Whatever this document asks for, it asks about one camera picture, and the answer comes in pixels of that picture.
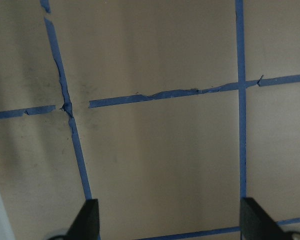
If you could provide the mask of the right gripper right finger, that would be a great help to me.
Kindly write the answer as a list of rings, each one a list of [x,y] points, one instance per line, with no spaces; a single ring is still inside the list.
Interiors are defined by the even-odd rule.
[[[245,240],[285,240],[285,232],[252,198],[240,200],[239,227]]]

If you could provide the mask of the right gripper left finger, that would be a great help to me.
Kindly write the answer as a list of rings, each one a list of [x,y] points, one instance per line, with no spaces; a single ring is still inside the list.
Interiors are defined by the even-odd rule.
[[[65,235],[66,240],[98,240],[100,215],[98,199],[88,199],[83,204]]]

